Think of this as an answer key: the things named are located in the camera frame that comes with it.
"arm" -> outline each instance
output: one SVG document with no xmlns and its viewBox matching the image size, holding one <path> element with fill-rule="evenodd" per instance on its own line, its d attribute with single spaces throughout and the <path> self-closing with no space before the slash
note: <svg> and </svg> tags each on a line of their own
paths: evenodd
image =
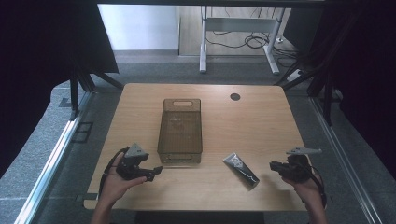
<svg viewBox="0 0 396 224">
<path fill-rule="evenodd" d="M 298 196 L 305 203 L 309 215 L 310 224 L 327 224 L 326 213 L 324 211 L 318 186 L 312 179 L 304 183 L 295 183 L 286 178 L 283 181 L 292 185 Z"/>
<path fill-rule="evenodd" d="M 147 179 L 145 176 L 133 180 L 124 180 L 116 172 L 116 167 L 120 162 L 121 153 L 110 168 L 106 182 L 103 186 L 102 195 L 93 212 L 91 224 L 110 223 L 110 212 L 116 201 L 125 194 L 126 190 L 139 184 L 143 184 Z"/>
</svg>

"brown translucent container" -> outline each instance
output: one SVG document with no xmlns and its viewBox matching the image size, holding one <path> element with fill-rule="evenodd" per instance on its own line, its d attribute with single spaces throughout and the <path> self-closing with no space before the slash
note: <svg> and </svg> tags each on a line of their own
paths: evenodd
<svg viewBox="0 0 396 224">
<path fill-rule="evenodd" d="M 158 154 L 162 163 L 201 162 L 201 100 L 163 100 Z"/>
</svg>

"wooden floor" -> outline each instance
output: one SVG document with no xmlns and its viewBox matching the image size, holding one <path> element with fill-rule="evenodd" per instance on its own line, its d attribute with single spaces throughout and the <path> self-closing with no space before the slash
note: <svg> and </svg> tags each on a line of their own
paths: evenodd
<svg viewBox="0 0 396 224">
<path fill-rule="evenodd" d="M 202 7 L 180 7 L 180 41 L 179 54 L 180 55 L 199 55 L 201 39 L 202 39 L 202 24 L 201 18 L 204 8 Z M 262 18 L 272 19 L 276 18 L 279 9 L 269 7 L 208 7 L 207 17 L 222 17 L 222 18 Z M 279 35 L 283 34 L 286 22 L 290 14 L 290 9 L 286 9 L 280 26 Z M 232 32 L 225 35 L 220 35 L 223 32 L 207 32 L 206 33 L 206 51 L 207 55 L 264 55 L 262 48 L 252 49 L 249 46 L 242 48 L 230 48 L 222 45 L 238 47 L 245 44 L 245 39 L 251 33 L 237 33 Z M 254 36 L 266 38 L 264 34 L 253 34 Z M 249 42 L 249 45 L 258 47 L 261 44 L 256 40 Z"/>
</svg>

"black round hole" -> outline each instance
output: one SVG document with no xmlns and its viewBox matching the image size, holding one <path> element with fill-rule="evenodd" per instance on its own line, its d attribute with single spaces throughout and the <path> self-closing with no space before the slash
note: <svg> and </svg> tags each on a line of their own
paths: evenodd
<svg viewBox="0 0 396 224">
<path fill-rule="evenodd" d="M 233 93 L 230 95 L 231 99 L 234 101 L 238 101 L 241 99 L 241 96 L 238 93 Z"/>
</svg>

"wooden table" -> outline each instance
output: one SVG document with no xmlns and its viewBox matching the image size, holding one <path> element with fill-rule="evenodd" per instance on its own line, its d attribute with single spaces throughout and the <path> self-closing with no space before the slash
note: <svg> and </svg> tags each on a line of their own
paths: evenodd
<svg viewBox="0 0 396 224">
<path fill-rule="evenodd" d="M 230 95 L 238 93 L 240 100 Z M 153 182 L 133 187 L 114 206 L 136 211 L 301 211 L 291 186 L 270 161 L 303 147 L 285 93 L 275 86 L 127 84 L 94 171 L 89 193 L 97 193 L 109 160 L 136 142 L 149 153 L 141 168 L 162 165 L 157 153 L 163 99 L 201 99 L 203 154 L 192 167 L 168 167 Z M 260 179 L 250 189 L 222 160 L 236 152 Z M 93 209 L 95 200 L 86 200 Z"/>
</svg>

